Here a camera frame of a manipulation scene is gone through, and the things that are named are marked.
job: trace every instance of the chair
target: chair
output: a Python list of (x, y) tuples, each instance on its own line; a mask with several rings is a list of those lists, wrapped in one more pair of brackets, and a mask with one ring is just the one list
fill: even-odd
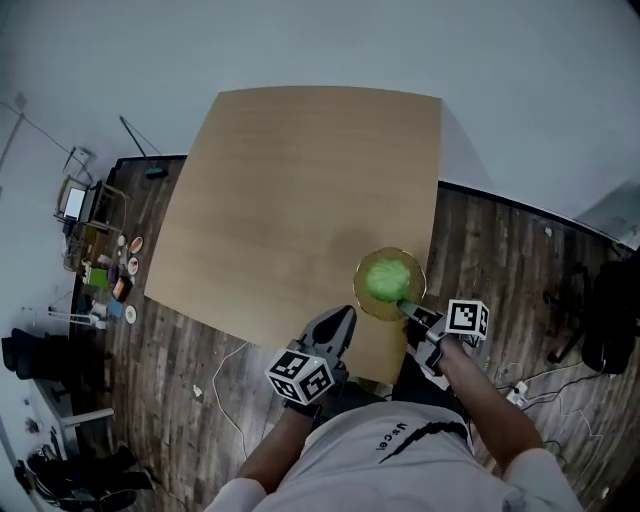
[(545, 292), (545, 304), (579, 320), (567, 345), (547, 356), (551, 363), (561, 362), (584, 336), (582, 359), (587, 366), (608, 374), (622, 373), (640, 336), (640, 256), (636, 252), (625, 261), (604, 263), (593, 289), (587, 267), (576, 264), (574, 275), (583, 280), (583, 303), (571, 306)]
[[(98, 229), (102, 229), (104, 231), (110, 229), (118, 234), (122, 233), (122, 230), (124, 229), (125, 223), (127, 221), (127, 195), (122, 192), (122, 190), (116, 187), (112, 187), (111, 185), (107, 185), (102, 181), (98, 181), (93, 187), (89, 189), (88, 196), (92, 195), (92, 203), (89, 209), (89, 216), (86, 224), (89, 224), (90, 226), (96, 227)], [(122, 205), (124, 208), (121, 224), (114, 225), (98, 220), (98, 218), (104, 216), (104, 212), (102, 210), (104, 209), (105, 205), (108, 205), (111, 201), (118, 199), (122, 200)]]
[(20, 380), (68, 380), (77, 368), (67, 336), (38, 338), (20, 329), (2, 338), (2, 357), (7, 370), (15, 372)]
[(136, 491), (117, 491), (99, 499), (58, 499), (58, 506), (69, 512), (117, 512), (133, 505), (137, 498)]

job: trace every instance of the black office chair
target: black office chair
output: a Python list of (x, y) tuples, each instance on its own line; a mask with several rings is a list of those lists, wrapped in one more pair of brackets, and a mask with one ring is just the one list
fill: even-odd
[(107, 494), (100, 499), (59, 499), (54, 506), (68, 512), (87, 512), (88, 510), (92, 512), (117, 512), (133, 505), (136, 498), (136, 491), (127, 490)]
[(76, 368), (67, 336), (39, 338), (20, 329), (13, 329), (9, 338), (2, 338), (2, 358), (7, 370), (15, 372), (20, 380), (61, 381)]
[(583, 278), (583, 303), (574, 307), (545, 292), (543, 300), (577, 318), (580, 323), (559, 355), (547, 360), (561, 362), (584, 336), (582, 360), (596, 371), (622, 373), (640, 336), (640, 256), (636, 252), (625, 261), (611, 261), (600, 267), (593, 290), (587, 267), (577, 264), (574, 274)]

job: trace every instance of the hand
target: hand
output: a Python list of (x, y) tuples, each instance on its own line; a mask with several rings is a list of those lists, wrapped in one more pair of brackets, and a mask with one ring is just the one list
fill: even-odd
[(442, 357), (438, 362), (438, 366), (441, 371), (443, 371), (443, 366), (469, 359), (469, 356), (462, 347), (462, 342), (457, 336), (452, 334), (447, 334), (442, 338), (440, 341), (440, 350), (442, 351)]

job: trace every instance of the black cable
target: black cable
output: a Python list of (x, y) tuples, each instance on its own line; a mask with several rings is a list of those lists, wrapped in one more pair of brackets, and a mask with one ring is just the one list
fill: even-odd
[(571, 380), (571, 381), (567, 382), (558, 391), (549, 391), (548, 393), (543, 393), (543, 395), (550, 395), (550, 394), (554, 394), (555, 393), (555, 396), (551, 400), (540, 400), (539, 402), (535, 402), (533, 404), (527, 405), (526, 407), (524, 407), (522, 409), (522, 412), (526, 411), (530, 407), (533, 407), (534, 405), (548, 404), (550, 402), (553, 402), (556, 398), (558, 398), (560, 396), (560, 393), (562, 392), (562, 390), (564, 388), (566, 388), (567, 386), (571, 386), (572, 384), (577, 384), (578, 382), (582, 382), (583, 380), (595, 379), (597, 377), (600, 377), (601, 375), (603, 375), (603, 374), (602, 373), (597, 373), (596, 375), (589, 375), (588, 377), (580, 377), (579, 379)]
[(535, 374), (531, 375), (531, 377), (527, 377), (526, 379), (521, 379), (521, 380), (522, 380), (522, 382), (526, 383), (526, 382), (529, 382), (530, 380), (537, 379), (538, 377), (541, 377), (543, 375), (548, 375), (548, 374), (559, 372), (559, 371), (562, 371), (562, 370), (568, 370), (570, 368), (577, 368), (581, 364), (584, 364), (583, 361), (580, 361), (579, 363), (575, 363), (575, 364), (569, 364), (567, 366), (561, 366), (560, 368), (552, 368), (551, 370), (543, 370), (541, 372), (538, 372), (538, 373), (535, 373)]
[(153, 471), (151, 470), (151, 468), (149, 466), (145, 466), (144, 470), (147, 473), (147, 476), (149, 477), (149, 479), (156, 484), (158, 487), (160, 487), (160, 489), (162, 489), (165, 494), (167, 496), (169, 496), (169, 498), (176, 500), (178, 503), (180, 503), (184, 509), (189, 512), (189, 507), (187, 507), (187, 504), (182, 501), (180, 498), (178, 498), (177, 496), (174, 496), (173, 494), (171, 494), (169, 491), (167, 491), (167, 489), (165, 488), (164, 485), (162, 485), (162, 482), (160, 481), (160, 479), (153, 473)]
[(85, 168), (85, 165), (82, 163), (82, 161), (76, 157), (71, 151), (69, 151), (67, 148), (65, 148), (62, 144), (60, 144), (56, 139), (54, 139), (51, 135), (49, 135), (47, 132), (45, 132), (42, 128), (40, 128), (37, 124), (35, 124), (34, 122), (30, 121), (29, 118), (27, 116), (24, 115), (23, 112), (18, 112), (17, 110), (15, 110), (14, 108), (12, 108), (10, 105), (6, 104), (4, 101), (0, 101), (0, 105), (2, 105), (3, 107), (8, 108), (9, 110), (11, 110), (11, 112), (13, 112), (15, 115), (17, 116), (22, 116), (22, 119), (24, 119), (27, 123), (29, 123), (31, 126), (33, 126), (36, 130), (38, 130), (40, 133), (42, 133), (42, 135), (44, 135), (45, 137), (47, 137), (49, 140), (51, 140), (51, 142), (53, 142), (56, 146), (58, 146), (62, 151), (64, 151), (67, 155), (69, 155), (69, 158), (73, 158), (75, 161), (77, 161), (80, 165), (81, 165), (81, 169), (87, 173), (87, 175), (89, 176), (89, 179), (93, 182), (93, 177), (91, 176), (91, 174), (89, 174), (89, 171), (87, 171), (87, 169)]
[(158, 487), (160, 487), (160, 489), (162, 489), (162, 490), (165, 492), (165, 494), (166, 494), (167, 496), (169, 496), (169, 498), (171, 498), (171, 499), (173, 499), (173, 500), (176, 500), (178, 503), (180, 503), (180, 505), (182, 505), (182, 506), (184, 507), (184, 509), (185, 509), (187, 512), (189, 512), (189, 507), (187, 507), (187, 504), (186, 504), (184, 501), (182, 501), (180, 498), (178, 498), (177, 496), (174, 496), (174, 495), (173, 495), (173, 494), (171, 494), (169, 491), (167, 491), (167, 490), (164, 488), (164, 485), (162, 485), (160, 482), (157, 482), (157, 481), (156, 481), (155, 483), (158, 485)]
[[(558, 449), (562, 452), (563, 448), (562, 445), (560, 444), (559, 441), (556, 441), (555, 439), (549, 439), (548, 441), (545, 441), (544, 444), (549, 444), (549, 443), (553, 443), (553, 444), (557, 444), (558, 445)], [(569, 462), (567, 461), (567, 459), (562, 455), (562, 453), (558, 454), (558, 458), (562, 459), (564, 461), (564, 463), (568, 466)]]

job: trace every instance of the wrist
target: wrist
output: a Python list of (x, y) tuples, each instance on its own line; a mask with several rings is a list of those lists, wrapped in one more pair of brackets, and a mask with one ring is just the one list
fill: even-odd
[(320, 415), (322, 411), (322, 405), (311, 402), (309, 405), (302, 405), (293, 400), (285, 400), (284, 402), (285, 413), (291, 412), (295, 416), (305, 418), (309, 421), (313, 421)]
[(445, 375), (459, 366), (460, 364), (466, 364), (471, 359), (462, 348), (460, 340), (453, 336), (446, 336), (440, 342), (440, 351), (442, 357), (438, 361), (438, 368)]

